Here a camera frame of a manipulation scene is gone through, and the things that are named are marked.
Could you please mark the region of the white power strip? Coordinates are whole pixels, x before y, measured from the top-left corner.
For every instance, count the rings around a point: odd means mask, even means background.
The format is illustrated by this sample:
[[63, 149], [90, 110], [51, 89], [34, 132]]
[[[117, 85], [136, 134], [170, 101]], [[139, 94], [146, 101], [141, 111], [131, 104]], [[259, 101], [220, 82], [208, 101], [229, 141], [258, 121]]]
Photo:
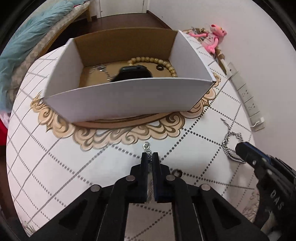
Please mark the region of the white power strip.
[[230, 62], [227, 67], [227, 74], [234, 86], [239, 98], [243, 104], [245, 112], [248, 116], [250, 127], [254, 132], [258, 132], [265, 128], [265, 120], [255, 102], [254, 96], [247, 86], [246, 81], [242, 78], [239, 71]]

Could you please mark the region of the white patterned tablecloth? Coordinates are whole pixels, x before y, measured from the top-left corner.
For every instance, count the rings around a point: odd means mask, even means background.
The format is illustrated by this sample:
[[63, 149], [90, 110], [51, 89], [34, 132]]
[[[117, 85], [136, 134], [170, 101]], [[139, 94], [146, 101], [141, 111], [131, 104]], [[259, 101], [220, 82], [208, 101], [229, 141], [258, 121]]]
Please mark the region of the white patterned tablecloth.
[[144, 145], [189, 184], [208, 184], [249, 220], [258, 196], [252, 168], [222, 149], [228, 131], [252, 142], [248, 117], [230, 80], [198, 42], [197, 54], [216, 77], [190, 110], [138, 125], [88, 130], [63, 122], [43, 104], [44, 89], [63, 47], [34, 61], [16, 95], [6, 144], [11, 198], [30, 237], [93, 184], [108, 186], [140, 162]]

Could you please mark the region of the brown checkered cushion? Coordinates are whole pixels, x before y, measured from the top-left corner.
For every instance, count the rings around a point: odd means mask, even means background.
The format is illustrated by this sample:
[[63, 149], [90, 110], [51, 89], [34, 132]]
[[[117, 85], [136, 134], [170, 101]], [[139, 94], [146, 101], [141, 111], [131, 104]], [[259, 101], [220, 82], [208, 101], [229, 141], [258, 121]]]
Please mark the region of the brown checkered cushion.
[[184, 33], [196, 38], [197, 40], [200, 40], [204, 49], [218, 61], [218, 64], [222, 68], [224, 74], [227, 75], [230, 73], [225, 61], [225, 56], [222, 50], [219, 48], [219, 44], [227, 35], [227, 31], [224, 28], [216, 24], [211, 24], [210, 31], [206, 30], [205, 28], [191, 28], [184, 31]]

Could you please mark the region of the pink panther plush toy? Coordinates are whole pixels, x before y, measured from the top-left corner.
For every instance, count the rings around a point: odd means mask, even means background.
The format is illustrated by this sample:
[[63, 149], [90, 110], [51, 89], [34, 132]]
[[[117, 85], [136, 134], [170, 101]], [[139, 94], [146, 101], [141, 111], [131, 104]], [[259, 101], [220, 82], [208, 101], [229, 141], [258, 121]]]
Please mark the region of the pink panther plush toy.
[[201, 45], [208, 53], [215, 54], [216, 47], [227, 35], [227, 31], [216, 24], [212, 24], [210, 25], [210, 32], [195, 34], [191, 31], [188, 35], [195, 38], [204, 38]]

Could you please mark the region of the red bed sheet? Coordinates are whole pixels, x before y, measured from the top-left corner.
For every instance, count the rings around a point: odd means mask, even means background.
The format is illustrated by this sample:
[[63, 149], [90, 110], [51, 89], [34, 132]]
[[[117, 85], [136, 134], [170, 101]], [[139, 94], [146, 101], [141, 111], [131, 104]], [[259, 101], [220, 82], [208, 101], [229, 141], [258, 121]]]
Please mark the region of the red bed sheet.
[[1, 111], [0, 118], [0, 144], [1, 146], [5, 146], [8, 135], [10, 116], [7, 113]]

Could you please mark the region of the white cardboard box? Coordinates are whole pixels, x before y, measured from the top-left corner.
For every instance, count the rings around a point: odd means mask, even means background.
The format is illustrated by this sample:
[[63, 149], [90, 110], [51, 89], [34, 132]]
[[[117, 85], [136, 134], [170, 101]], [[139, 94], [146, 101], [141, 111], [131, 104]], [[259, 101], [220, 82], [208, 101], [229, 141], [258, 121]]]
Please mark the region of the white cardboard box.
[[121, 28], [72, 38], [44, 102], [71, 123], [189, 111], [216, 83], [181, 31]]

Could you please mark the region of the black watch band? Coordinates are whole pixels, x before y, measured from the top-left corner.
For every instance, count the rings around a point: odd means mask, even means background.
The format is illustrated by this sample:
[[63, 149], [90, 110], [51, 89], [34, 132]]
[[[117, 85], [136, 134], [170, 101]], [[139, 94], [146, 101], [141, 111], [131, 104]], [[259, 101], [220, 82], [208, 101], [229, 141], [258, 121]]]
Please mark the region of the black watch band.
[[143, 65], [125, 66], [110, 82], [119, 82], [130, 79], [152, 78], [152, 73]]

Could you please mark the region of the patterned mattress bed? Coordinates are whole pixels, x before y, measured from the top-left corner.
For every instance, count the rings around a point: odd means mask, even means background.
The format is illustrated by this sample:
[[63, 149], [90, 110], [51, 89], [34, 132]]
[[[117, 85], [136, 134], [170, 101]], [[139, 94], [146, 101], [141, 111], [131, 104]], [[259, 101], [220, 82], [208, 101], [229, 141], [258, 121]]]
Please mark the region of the patterned mattress bed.
[[9, 75], [10, 87], [6, 98], [14, 103], [25, 75], [34, 61], [43, 56], [55, 39], [79, 17], [91, 20], [91, 1], [58, 1], [43, 12], [31, 17], [12, 37], [13, 46], [24, 50], [14, 60], [15, 66]]

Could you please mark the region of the teal duvet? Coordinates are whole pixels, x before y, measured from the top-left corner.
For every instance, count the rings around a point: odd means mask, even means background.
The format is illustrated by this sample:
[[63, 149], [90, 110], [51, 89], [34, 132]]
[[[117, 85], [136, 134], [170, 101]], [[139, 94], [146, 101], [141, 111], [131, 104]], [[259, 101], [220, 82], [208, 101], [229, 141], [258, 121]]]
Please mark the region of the teal duvet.
[[1, 53], [1, 111], [11, 112], [20, 84], [41, 50], [89, 5], [89, 1], [58, 1], [37, 11], [16, 30]]

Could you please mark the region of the white door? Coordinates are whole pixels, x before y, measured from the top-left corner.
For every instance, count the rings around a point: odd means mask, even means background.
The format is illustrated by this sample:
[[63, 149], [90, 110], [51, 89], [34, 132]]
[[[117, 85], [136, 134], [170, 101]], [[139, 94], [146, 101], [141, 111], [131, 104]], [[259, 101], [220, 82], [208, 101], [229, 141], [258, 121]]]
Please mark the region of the white door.
[[95, 1], [98, 18], [121, 14], [145, 13], [149, 1], [147, 0], [100, 0]]

